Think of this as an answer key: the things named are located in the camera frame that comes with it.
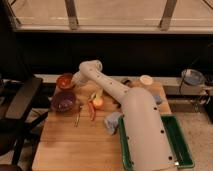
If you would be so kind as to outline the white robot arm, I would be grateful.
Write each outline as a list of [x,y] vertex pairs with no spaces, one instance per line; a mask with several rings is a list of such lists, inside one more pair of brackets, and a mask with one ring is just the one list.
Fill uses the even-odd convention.
[[152,94],[130,88],[102,73],[99,60],[81,62],[74,74],[79,85],[94,81],[121,104],[123,121],[134,171],[178,171],[161,115]]

